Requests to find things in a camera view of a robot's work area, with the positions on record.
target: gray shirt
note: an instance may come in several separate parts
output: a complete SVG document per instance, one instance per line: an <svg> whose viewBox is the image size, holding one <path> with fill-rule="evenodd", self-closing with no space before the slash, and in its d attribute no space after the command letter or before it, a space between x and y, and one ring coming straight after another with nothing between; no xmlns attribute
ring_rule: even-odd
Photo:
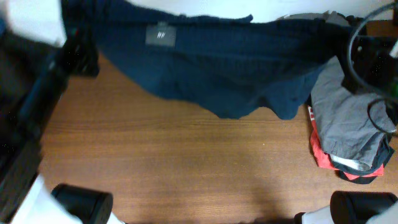
<svg viewBox="0 0 398 224"><path fill-rule="evenodd" d="M369 170L384 134L368 118L368 104L379 98L374 93L353 95L341 82L344 72L337 57L321 72L311 92L313 112L322 149L339 163L349 162L357 170ZM371 117L387 131L396 127L384 103L374 105Z"/></svg>

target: gray label tag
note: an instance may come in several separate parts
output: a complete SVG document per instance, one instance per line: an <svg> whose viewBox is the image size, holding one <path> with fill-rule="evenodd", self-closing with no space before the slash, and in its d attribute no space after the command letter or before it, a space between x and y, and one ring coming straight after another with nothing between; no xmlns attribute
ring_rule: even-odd
<svg viewBox="0 0 398 224"><path fill-rule="evenodd" d="M159 25L147 28L146 45L174 47L177 29L171 26Z"/></svg>

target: red fabric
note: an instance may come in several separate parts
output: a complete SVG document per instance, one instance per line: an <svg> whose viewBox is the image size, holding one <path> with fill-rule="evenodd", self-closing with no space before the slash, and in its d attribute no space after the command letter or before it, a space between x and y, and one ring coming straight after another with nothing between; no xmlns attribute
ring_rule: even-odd
<svg viewBox="0 0 398 224"><path fill-rule="evenodd" d="M321 167L324 169L337 170L331 163L329 155L327 153L324 153L322 150L321 143L319 141L319 136L318 136L317 124L315 122L315 117L313 115L313 111L310 106L308 107L308 112L310 113L311 124L313 127L310 142L311 142L311 146L312 146L313 155L315 156L315 159L317 160L318 167ZM344 172L344 174L347 176L347 178L349 180L354 180L359 177L357 175L348 174L346 172ZM365 175L362 177L377 177L377 176L382 176L382 175L384 175L384 165L381 166L380 168L378 168L378 170L376 170L374 173Z"/></svg>

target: wood grain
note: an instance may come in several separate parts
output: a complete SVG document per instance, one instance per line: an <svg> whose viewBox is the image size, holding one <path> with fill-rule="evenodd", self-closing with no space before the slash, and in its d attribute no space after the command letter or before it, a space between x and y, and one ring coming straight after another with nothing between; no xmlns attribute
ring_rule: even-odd
<svg viewBox="0 0 398 224"><path fill-rule="evenodd" d="M316 210L336 190L398 195L396 155L371 185L318 168L304 107L291 121L265 108L221 120L100 64L96 80L71 80L43 138L40 171L50 189L66 182L112 192L125 222L250 222Z"/></svg>
<svg viewBox="0 0 398 224"><path fill-rule="evenodd" d="M369 34L380 37L398 37L398 29L392 21L372 21L367 25Z"/></svg>

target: navy blue cloth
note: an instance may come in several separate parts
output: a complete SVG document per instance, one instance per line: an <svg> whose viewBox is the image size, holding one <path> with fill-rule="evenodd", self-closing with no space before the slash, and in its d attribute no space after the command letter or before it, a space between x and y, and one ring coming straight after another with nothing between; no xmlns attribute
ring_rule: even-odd
<svg viewBox="0 0 398 224"><path fill-rule="evenodd" d="M6 31L6 23L0 19L0 36Z"/></svg>
<svg viewBox="0 0 398 224"><path fill-rule="evenodd" d="M292 119L350 32L325 21L252 24L252 17L175 16L123 0L71 3L68 29L90 25L100 51L145 90L191 101L220 118L238 119L260 106ZM175 47L146 45L148 25L177 29Z"/></svg>

